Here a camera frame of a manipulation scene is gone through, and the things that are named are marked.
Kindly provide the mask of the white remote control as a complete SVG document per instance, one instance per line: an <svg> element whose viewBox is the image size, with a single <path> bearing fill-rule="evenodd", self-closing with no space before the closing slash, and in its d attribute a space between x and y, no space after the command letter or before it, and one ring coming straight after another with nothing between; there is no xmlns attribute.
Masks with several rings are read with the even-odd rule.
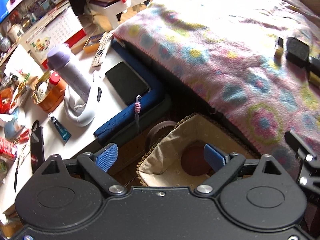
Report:
<svg viewBox="0 0 320 240"><path fill-rule="evenodd" d="M99 67L103 64L107 52L111 46L111 42L113 40L113 31L109 31L108 33L104 33L100 42L97 52L93 58L91 67Z"/></svg>

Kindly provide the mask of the eyeglasses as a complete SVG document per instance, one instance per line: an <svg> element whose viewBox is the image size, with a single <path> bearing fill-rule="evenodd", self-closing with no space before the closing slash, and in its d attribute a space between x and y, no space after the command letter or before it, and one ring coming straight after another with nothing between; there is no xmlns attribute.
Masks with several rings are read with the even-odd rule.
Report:
<svg viewBox="0 0 320 240"><path fill-rule="evenodd" d="M17 191L17 177L18 177L18 172L19 172L19 167L22 165L24 159L25 159L25 153L24 149L26 148L27 143L24 144L24 146L21 149L21 153L18 156L17 159L17 165L16 165L16 170L15 170L15 178L14 178L14 191Z"/></svg>

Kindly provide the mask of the black smartphone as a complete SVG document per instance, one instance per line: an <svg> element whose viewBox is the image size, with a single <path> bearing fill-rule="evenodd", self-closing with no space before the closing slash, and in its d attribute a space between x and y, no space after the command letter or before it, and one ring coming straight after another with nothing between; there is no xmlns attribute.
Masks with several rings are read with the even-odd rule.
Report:
<svg viewBox="0 0 320 240"><path fill-rule="evenodd" d="M116 64L105 76L127 106L150 91L149 85L125 62Z"/></svg>

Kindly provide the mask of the brown round disc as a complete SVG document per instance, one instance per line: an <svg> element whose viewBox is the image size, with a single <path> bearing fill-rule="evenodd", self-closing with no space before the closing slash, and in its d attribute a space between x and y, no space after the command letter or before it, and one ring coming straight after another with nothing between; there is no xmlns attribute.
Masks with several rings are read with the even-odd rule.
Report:
<svg viewBox="0 0 320 240"><path fill-rule="evenodd" d="M181 167L188 175L207 174L211 167L204 158L204 145L190 145L181 155Z"/></svg>

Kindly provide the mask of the orange round container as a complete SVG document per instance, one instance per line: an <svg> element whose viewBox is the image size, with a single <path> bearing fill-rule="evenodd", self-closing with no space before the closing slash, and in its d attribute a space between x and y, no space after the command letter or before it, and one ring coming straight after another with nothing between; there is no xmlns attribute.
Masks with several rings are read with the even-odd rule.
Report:
<svg viewBox="0 0 320 240"><path fill-rule="evenodd" d="M52 70L38 79L33 91L33 102L46 113L52 113L63 101L67 83Z"/></svg>

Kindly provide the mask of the floral fleece blanket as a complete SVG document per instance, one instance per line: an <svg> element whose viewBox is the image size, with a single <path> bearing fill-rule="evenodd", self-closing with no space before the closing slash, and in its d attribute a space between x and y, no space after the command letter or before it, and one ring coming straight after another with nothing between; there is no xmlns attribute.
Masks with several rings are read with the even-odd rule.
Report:
<svg viewBox="0 0 320 240"><path fill-rule="evenodd" d="M319 16L299 0L153 0L114 36L192 89L291 176L299 163L286 131L319 152L319 90L304 69L274 55L277 38L289 37L319 55Z"/></svg>

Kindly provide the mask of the white bottle pouch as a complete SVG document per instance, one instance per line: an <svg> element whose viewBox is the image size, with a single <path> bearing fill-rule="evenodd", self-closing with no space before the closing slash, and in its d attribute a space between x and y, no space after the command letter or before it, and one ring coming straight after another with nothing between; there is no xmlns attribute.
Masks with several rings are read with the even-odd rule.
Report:
<svg viewBox="0 0 320 240"><path fill-rule="evenodd" d="M85 127L95 118L95 111L99 107L102 90L99 73L95 70L92 74L93 82L89 91L87 101L84 101L76 91L67 85L64 96L64 107L67 116L77 126Z"/></svg>

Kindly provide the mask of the black phone case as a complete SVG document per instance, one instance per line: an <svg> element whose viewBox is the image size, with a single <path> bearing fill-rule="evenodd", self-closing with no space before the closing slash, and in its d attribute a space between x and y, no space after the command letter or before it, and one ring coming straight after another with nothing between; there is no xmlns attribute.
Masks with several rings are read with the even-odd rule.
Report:
<svg viewBox="0 0 320 240"><path fill-rule="evenodd" d="M44 163L44 139L43 127L40 126L39 120L35 120L30 135L30 157L31 169L35 173L36 170Z"/></svg>

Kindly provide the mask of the lavender thermos bottle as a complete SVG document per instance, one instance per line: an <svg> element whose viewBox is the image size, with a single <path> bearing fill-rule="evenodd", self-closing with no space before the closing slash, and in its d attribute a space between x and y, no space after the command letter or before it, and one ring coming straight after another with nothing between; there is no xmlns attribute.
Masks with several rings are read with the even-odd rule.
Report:
<svg viewBox="0 0 320 240"><path fill-rule="evenodd" d="M80 69L80 61L75 57L68 44L55 45L47 53L47 66L56 71L67 84L86 102L91 83Z"/></svg>

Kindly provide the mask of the woven basket with cloth liner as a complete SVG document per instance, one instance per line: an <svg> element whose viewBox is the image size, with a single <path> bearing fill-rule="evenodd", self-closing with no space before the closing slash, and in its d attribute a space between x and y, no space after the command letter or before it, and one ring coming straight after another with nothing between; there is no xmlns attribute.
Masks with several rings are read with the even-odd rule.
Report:
<svg viewBox="0 0 320 240"><path fill-rule="evenodd" d="M201 176L188 175L182 169L181 155L190 145L213 144L225 153L241 153L248 159L259 157L239 137L200 114L187 116L178 123L161 122L149 132L149 139L164 128L168 129L168 133L156 143L146 142L146 154L137 165L137 176L144 186L188 186L195 189L208 179L213 174L212 168Z"/></svg>

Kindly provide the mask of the red can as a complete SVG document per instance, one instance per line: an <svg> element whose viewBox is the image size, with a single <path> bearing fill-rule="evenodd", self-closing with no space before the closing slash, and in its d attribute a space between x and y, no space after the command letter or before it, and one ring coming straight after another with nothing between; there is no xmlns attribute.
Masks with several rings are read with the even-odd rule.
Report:
<svg viewBox="0 0 320 240"><path fill-rule="evenodd" d="M14 161L17 157L17 147L12 142L0 137L0 154L5 158Z"/></svg>

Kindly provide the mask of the teal cream tube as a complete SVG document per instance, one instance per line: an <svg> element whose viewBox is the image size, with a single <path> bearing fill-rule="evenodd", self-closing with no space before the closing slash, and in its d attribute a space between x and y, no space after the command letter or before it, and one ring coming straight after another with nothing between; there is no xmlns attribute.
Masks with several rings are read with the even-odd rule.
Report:
<svg viewBox="0 0 320 240"><path fill-rule="evenodd" d="M50 122L53 124L53 126L56 128L56 130L58 131L61 139L64 142L67 142L70 138L71 138L71 133L69 133L69 131L61 124L61 122L59 122L59 120L57 120L56 117L54 117L52 115L52 113L49 113L49 119Z"/></svg>

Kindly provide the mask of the yellow small box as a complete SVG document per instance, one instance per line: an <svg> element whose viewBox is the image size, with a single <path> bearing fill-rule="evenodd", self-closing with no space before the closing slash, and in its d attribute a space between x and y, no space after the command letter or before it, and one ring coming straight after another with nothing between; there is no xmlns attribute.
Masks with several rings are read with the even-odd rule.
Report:
<svg viewBox="0 0 320 240"><path fill-rule="evenodd" d="M96 52L100 46L100 40L102 39L103 35L103 33L100 33L90 36L83 47L83 51L87 54Z"/></svg>

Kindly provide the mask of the desk calendar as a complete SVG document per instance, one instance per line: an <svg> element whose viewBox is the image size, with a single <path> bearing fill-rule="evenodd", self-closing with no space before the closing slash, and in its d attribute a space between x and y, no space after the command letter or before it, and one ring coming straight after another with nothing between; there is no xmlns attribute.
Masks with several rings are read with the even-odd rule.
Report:
<svg viewBox="0 0 320 240"><path fill-rule="evenodd" d="M62 43L72 47L85 36L81 22L72 8L68 7L31 35L26 44L35 61L46 69L48 51Z"/></svg>

